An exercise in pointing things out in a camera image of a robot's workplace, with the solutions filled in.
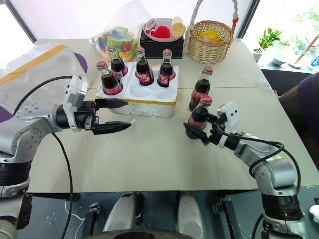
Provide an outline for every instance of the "white table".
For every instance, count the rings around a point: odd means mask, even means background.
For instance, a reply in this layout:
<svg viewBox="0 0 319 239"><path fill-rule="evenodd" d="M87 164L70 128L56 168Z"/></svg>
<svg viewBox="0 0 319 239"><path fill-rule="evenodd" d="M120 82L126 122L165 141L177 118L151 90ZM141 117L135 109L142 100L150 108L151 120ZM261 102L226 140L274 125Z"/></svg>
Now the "white table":
<svg viewBox="0 0 319 239"><path fill-rule="evenodd" d="M41 39L36 44L59 43L72 48L85 57L88 62L88 78L92 88L100 84L96 63L103 58L98 55L89 44L88 39ZM161 60L151 59L150 63L161 63ZM179 66L179 88L193 88L201 75L205 64L190 59L184 51L181 60L173 59L173 65ZM219 63L208 64L213 67L211 87L260 87L270 86L263 73L257 66L246 45L242 42L233 42L227 57Z"/></svg>
<svg viewBox="0 0 319 239"><path fill-rule="evenodd" d="M185 135L182 123L190 114L191 91L179 89L171 118L136 117L130 128L110 135L70 130L59 133L71 163L74 191L255 189L248 167L232 151L213 144L205 147ZM238 130L283 142L298 161L302 186L319 184L319 173L271 88L213 88L210 94L214 97L212 113L235 100L241 114ZM86 100L94 97L91 89ZM133 117L107 109L99 110L98 115L100 122L130 121ZM38 148L30 176L30 192L69 191L65 160L51 135Z"/></svg>

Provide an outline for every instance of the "white cup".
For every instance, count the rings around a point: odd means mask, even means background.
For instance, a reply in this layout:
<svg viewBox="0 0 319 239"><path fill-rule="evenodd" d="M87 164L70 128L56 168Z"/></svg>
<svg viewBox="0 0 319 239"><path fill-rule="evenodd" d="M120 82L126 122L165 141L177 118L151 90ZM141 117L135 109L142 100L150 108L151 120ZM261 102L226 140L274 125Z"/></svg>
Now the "white cup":
<svg viewBox="0 0 319 239"><path fill-rule="evenodd" d="M183 20L176 16L171 20L171 34L173 37L182 36L185 32Z"/></svg>

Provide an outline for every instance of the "window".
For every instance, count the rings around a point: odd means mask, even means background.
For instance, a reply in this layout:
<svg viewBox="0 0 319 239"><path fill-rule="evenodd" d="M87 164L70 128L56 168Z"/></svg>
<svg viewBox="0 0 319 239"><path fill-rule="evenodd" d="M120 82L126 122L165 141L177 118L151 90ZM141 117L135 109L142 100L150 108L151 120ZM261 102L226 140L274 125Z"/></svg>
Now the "window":
<svg viewBox="0 0 319 239"><path fill-rule="evenodd" d="M280 52L288 61L295 62L319 33L318 0L261 0L243 41L251 50L257 48L258 38L268 27L282 34L281 40L267 49L266 54L273 56ZM319 47L311 47L300 63L307 65L318 54Z"/></svg>
<svg viewBox="0 0 319 239"><path fill-rule="evenodd" d="M5 4L0 4L0 22L0 68L4 69L8 62L26 53L33 44Z"/></svg>

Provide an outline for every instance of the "black cable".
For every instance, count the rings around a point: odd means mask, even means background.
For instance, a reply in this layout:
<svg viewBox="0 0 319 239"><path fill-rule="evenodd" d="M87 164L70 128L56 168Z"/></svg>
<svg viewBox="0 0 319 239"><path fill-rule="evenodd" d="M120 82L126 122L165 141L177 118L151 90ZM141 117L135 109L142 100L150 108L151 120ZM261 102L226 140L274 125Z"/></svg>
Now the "black cable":
<svg viewBox="0 0 319 239"><path fill-rule="evenodd" d="M286 150L284 147L284 144L280 143L280 142L275 142L275 141L267 141L267 140L262 140L262 139L259 139L259 138L248 138L248 137L244 137L244 136L240 136L240 135L235 135L235 134L229 134L229 133L226 133L224 132L219 124L217 123L216 124L216 128L217 130L223 134L224 136L227 136L227 137L232 137L232 138L237 138L237 139L244 139L244 140L249 140L249 141L255 141L255 142L260 142L260 143L265 143L265 144L269 144L273 147L276 147L278 148L278 150L276 150L275 152L269 154L268 156L265 156L261 159L259 159L258 161L256 161L255 163L253 163L250 167L249 167L249 173L252 177L254 177L254 173L252 172L252 169L257 165L257 162L260 163L268 158L271 158L273 156L275 156L276 154L280 153L281 151L285 152L289 158L291 158L292 162L294 163L295 165L295 168L296 168L296 172L297 172L297 193L299 192L300 190L300 184L301 184L301 173L300 173L300 169L299 169L299 166L298 166L298 163L296 161L296 159L292 156L292 154Z"/></svg>
<svg viewBox="0 0 319 239"><path fill-rule="evenodd" d="M272 144L272 146L278 148L278 150L276 150L275 152L273 152L273 153L267 155L266 157L263 157L263 158L261 158L261 159L258 159L257 161L253 162L253 163L250 165L250 167L249 167L249 174L250 174L253 178L255 178L255 174L254 174L254 172L253 172L253 169L254 169L254 167L255 167L257 164L259 164L259 163L261 163L262 161L265 161L265 160L267 160L267 159L269 159L269 158L271 158L271 157L273 157L273 156L279 154L279 153L284 149L284 147L285 147L284 144L282 144L282 143L280 143L280 142L274 142L274 141L270 141L270 142L271 142L271 143L275 143L275 144Z"/></svg>
<svg viewBox="0 0 319 239"><path fill-rule="evenodd" d="M69 162L68 156L66 155L64 146L63 146L61 140L58 138L58 136L56 136L55 133L52 133L52 135L56 138L56 140L59 142L59 144L60 144L60 146L61 146L61 149L62 149L64 158L65 158L66 164L67 164L67 166L68 166L68 173L69 173L69 179L70 179L70 205L69 205L69 214L68 214L68 218L67 218L67 220L66 220L65 226L64 226L63 233L62 233L62 235L61 235L61 239L64 239L66 230L67 230L67 228L68 228L68 226L69 226L69 223L70 223L70 220L71 220L71 214L72 214L72 206L73 206L73 181L72 181L72 174L71 174L70 162Z"/></svg>
<svg viewBox="0 0 319 239"><path fill-rule="evenodd" d="M20 100L20 102L18 103L18 105L16 106L16 108L15 108L15 110L14 110L13 116L18 112L18 110L20 109L20 107L22 106L22 104L25 102L25 100L26 100L33 92L35 92L37 89L39 89L40 87L42 87L42 86L44 86L45 84L48 84L48 83L50 83L50 82L52 82L52 81L56 81L56 80L60 80L60 79L72 79L72 77L73 77L73 76L58 76L58 77L54 77L54 78L51 78L51 79L49 79L49 80L46 80L46 81L40 83L39 85L37 85L36 87L34 87L32 90L30 90L30 91ZM68 215L68 218L67 218L67 220L66 220L63 233L62 233L62 235L61 235L61 239L64 239L66 230L67 230L67 228L68 228L68 226L69 226L69 223L70 223L71 214L72 214L72 207L73 207L73 181L72 181L72 174L71 174L70 162L69 162L68 156L66 155L64 146L63 146L61 140L58 138L58 136L56 136L55 133L52 133L52 135L56 138L56 140L57 140L58 143L60 144L60 147L61 147L61 149L62 149L64 158L65 158L65 161L66 161L66 164L67 164L67 167L68 167L69 180L70 180L70 206L69 206L69 215Z"/></svg>
<svg viewBox="0 0 319 239"><path fill-rule="evenodd" d="M72 76L58 76L58 77L54 77L51 78L49 80L43 81L42 83L40 83L39 85L37 85L36 87L34 87L32 90L30 90L18 103L18 105L15 107L15 110L13 112L13 116L18 112L18 110L20 109L20 107L22 106L23 102L33 93L35 92L37 89L39 89L40 87L44 86L45 84L48 84L52 81L56 81L56 80L60 80L60 79L72 79Z"/></svg>
<svg viewBox="0 0 319 239"><path fill-rule="evenodd" d="M263 217L264 217L264 215L261 214L259 216L259 218L256 220L254 228L253 228L253 233L251 234L251 239L255 239L258 225L259 225L259 223L260 223L260 221L262 220Z"/></svg>

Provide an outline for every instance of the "bottle cap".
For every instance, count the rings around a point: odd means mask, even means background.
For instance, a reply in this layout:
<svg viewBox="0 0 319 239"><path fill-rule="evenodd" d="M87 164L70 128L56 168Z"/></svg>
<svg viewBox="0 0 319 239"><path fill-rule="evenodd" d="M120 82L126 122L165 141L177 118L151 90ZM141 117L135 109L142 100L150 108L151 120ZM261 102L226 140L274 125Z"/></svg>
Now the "bottle cap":
<svg viewBox="0 0 319 239"><path fill-rule="evenodd" d="M106 66L105 61L99 61L98 63L96 63L96 67L98 68L98 70L104 69L105 66Z"/></svg>
<svg viewBox="0 0 319 239"><path fill-rule="evenodd" d="M145 50L144 50L144 48L142 48L142 47L138 47L138 48L136 49L136 52L137 52L137 53L143 53L143 52L145 52Z"/></svg>
<svg viewBox="0 0 319 239"><path fill-rule="evenodd" d="M116 46L115 45L108 46L108 51L110 51L110 52L116 51Z"/></svg>
<svg viewBox="0 0 319 239"><path fill-rule="evenodd" d="M211 73L213 72L213 68L211 68L210 66L205 66L203 71Z"/></svg>
<svg viewBox="0 0 319 239"><path fill-rule="evenodd" d="M212 98L210 96L208 96L208 95L202 96L200 98L200 100L203 101L206 104L210 104L213 101Z"/></svg>
<svg viewBox="0 0 319 239"><path fill-rule="evenodd" d="M163 51L163 55L171 55L171 50L165 49L165 50Z"/></svg>

